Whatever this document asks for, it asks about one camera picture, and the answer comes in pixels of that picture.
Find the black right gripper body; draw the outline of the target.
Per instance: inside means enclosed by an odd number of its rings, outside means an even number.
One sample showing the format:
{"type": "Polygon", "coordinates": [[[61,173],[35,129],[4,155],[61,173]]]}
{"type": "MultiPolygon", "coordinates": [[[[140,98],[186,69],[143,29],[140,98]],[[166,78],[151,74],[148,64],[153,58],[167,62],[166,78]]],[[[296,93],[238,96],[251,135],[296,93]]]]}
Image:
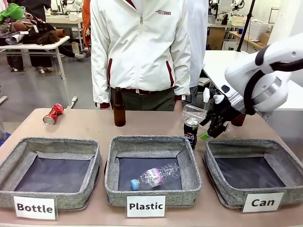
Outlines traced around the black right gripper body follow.
{"type": "Polygon", "coordinates": [[[216,88],[210,89],[209,107],[207,109],[207,116],[220,116],[226,122],[231,122],[234,118],[241,114],[235,110],[227,96],[221,93],[216,88]]]}

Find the grey basket labelled Can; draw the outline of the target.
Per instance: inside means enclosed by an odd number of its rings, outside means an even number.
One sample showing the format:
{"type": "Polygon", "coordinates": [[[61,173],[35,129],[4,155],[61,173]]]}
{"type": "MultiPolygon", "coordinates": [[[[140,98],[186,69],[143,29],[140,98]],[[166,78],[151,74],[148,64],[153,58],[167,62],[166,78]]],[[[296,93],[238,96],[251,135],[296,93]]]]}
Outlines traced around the grey basket labelled Can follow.
{"type": "Polygon", "coordinates": [[[242,208],[249,194],[281,192],[281,205],[303,203],[303,163],[277,141],[211,140],[206,143],[204,164],[227,208],[242,208]]]}

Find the crushed red soda can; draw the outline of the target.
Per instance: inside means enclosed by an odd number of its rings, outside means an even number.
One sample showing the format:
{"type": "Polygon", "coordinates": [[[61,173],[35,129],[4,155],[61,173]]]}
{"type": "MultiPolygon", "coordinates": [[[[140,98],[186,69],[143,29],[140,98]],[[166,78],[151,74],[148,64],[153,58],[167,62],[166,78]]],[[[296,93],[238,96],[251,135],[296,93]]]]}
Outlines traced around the crushed red soda can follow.
{"type": "Polygon", "coordinates": [[[54,125],[56,123],[57,117],[62,115],[64,112],[64,107],[61,104],[54,104],[51,111],[43,117],[43,122],[46,125],[54,125]]]}

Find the grey basket labelled Bottle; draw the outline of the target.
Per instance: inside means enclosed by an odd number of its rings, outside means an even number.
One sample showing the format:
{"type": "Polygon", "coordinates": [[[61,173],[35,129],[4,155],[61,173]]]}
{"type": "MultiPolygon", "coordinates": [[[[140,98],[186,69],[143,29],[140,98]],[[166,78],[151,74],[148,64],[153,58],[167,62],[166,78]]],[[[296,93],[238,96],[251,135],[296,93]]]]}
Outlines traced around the grey basket labelled Bottle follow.
{"type": "Polygon", "coordinates": [[[25,137],[0,164],[0,208],[13,196],[56,199],[58,210],[85,209],[102,163],[95,140],[25,137]]]}

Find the clear plastic bag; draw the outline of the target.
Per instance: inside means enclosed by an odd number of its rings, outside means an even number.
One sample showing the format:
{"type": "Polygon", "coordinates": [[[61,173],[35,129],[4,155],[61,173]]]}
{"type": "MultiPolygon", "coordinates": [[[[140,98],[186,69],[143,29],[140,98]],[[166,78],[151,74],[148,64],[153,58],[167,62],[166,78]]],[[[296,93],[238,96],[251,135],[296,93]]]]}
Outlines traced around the clear plastic bag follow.
{"type": "Polygon", "coordinates": [[[190,104],[186,104],[182,109],[183,122],[185,122],[187,118],[195,118],[199,123],[201,123],[206,118],[206,114],[206,110],[190,104]]]}

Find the crushed clear plastic bottle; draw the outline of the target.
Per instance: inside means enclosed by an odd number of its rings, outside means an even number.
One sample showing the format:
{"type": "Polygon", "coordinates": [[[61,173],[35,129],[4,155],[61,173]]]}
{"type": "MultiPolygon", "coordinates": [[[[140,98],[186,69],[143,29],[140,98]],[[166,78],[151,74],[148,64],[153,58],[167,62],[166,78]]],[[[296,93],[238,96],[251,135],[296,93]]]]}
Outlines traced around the crushed clear plastic bottle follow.
{"type": "Polygon", "coordinates": [[[169,163],[145,171],[138,178],[131,180],[130,185],[133,191],[147,191],[179,178],[180,168],[178,164],[169,163]]]}

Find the person's dark grey trousers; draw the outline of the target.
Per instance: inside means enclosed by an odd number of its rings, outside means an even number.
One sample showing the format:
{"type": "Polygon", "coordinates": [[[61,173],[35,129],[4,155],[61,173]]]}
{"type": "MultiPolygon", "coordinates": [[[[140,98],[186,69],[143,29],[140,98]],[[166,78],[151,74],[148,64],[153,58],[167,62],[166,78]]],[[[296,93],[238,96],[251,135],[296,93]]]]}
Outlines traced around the person's dark grey trousers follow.
{"type": "Polygon", "coordinates": [[[137,94],[131,90],[121,90],[125,110],[130,111],[182,111],[182,102],[175,100],[173,89],[137,94]]]}

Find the wooden workbench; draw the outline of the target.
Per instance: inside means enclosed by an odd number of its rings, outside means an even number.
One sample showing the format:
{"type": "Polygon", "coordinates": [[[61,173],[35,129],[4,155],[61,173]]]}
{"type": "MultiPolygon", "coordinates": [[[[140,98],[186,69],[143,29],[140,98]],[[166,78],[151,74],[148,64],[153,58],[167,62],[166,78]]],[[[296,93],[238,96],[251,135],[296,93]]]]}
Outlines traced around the wooden workbench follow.
{"type": "MultiPolygon", "coordinates": [[[[229,31],[228,32],[230,35],[235,36],[236,39],[241,39],[241,35],[238,34],[236,31],[229,31]]],[[[260,50],[264,48],[266,45],[261,43],[260,41],[252,41],[247,38],[244,38],[244,41],[247,45],[252,46],[256,50],[260,50]]]]}

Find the black tripod stand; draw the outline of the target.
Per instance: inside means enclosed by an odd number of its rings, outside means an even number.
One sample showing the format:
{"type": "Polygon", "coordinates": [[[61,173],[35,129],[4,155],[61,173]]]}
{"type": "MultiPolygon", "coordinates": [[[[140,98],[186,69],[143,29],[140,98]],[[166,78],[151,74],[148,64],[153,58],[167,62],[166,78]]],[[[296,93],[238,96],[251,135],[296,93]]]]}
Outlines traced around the black tripod stand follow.
{"type": "Polygon", "coordinates": [[[255,0],[252,0],[251,5],[250,5],[250,10],[249,10],[249,13],[247,15],[247,19],[246,19],[246,22],[245,22],[245,25],[244,25],[244,29],[243,29],[243,32],[242,32],[242,36],[240,38],[240,42],[239,42],[238,48],[236,50],[237,52],[241,51],[241,47],[242,47],[242,44],[243,44],[243,41],[244,41],[244,38],[245,38],[245,35],[246,35],[246,32],[247,32],[247,29],[248,29],[248,26],[249,26],[249,22],[250,22],[250,19],[252,17],[252,12],[253,12],[254,5],[255,5],[255,0]]]}

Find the tall brown glass bottle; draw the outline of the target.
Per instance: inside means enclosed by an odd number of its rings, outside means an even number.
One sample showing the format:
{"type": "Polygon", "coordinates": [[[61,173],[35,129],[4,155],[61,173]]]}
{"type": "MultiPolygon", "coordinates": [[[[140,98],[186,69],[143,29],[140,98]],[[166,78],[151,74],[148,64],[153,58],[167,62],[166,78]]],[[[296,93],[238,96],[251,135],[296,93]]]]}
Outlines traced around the tall brown glass bottle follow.
{"type": "Polygon", "coordinates": [[[114,99],[114,123],[117,127],[123,127],[126,124],[125,117],[125,105],[122,99],[121,88],[115,88],[115,99],[114,99]]]}

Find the stack of white bins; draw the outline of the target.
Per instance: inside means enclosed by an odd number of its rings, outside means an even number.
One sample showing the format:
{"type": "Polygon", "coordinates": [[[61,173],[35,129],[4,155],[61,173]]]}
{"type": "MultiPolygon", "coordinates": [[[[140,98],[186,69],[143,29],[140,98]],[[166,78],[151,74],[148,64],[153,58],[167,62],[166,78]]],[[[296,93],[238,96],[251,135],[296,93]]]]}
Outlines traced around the stack of white bins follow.
{"type": "Polygon", "coordinates": [[[265,23],[258,19],[252,19],[248,25],[249,33],[259,35],[261,33],[265,33],[270,28],[269,23],[265,23]]]}

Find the white Plastic label card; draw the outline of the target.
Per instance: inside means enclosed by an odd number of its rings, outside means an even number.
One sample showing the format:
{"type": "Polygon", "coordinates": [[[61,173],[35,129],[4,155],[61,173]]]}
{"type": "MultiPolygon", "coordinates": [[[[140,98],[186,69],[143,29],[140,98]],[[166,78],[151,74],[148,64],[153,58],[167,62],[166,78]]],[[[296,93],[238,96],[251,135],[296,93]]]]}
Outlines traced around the white Plastic label card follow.
{"type": "Polygon", "coordinates": [[[128,196],[128,218],[165,217],[166,196],[128,196]]]}

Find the orange garment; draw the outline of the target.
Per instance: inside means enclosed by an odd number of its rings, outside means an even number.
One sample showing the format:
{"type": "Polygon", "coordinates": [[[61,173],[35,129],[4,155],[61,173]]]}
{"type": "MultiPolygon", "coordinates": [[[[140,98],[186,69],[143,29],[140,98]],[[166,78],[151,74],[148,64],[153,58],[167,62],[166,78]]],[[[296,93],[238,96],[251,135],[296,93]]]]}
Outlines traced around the orange garment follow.
{"type": "Polygon", "coordinates": [[[85,45],[89,47],[90,42],[90,0],[83,0],[82,5],[82,22],[83,22],[83,40],[85,45]]]}

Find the white Bottle label card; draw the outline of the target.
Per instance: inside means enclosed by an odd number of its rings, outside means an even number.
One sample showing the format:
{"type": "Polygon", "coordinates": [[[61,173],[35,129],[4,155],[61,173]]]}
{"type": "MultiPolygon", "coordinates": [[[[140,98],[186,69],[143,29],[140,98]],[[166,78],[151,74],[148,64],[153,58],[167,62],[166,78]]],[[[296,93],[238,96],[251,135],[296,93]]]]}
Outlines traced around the white Bottle label card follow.
{"type": "Polygon", "coordinates": [[[56,220],[56,200],[13,196],[15,214],[18,218],[56,220]]]}

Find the green cloth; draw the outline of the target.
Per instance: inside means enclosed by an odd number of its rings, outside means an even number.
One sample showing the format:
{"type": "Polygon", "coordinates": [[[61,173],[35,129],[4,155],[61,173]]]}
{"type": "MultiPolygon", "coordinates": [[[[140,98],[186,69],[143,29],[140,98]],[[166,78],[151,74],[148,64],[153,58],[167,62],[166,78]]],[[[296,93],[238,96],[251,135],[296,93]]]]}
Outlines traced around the green cloth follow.
{"type": "Polygon", "coordinates": [[[21,20],[24,17],[24,9],[15,3],[11,3],[5,10],[0,12],[0,23],[2,23],[6,18],[21,20]]]}

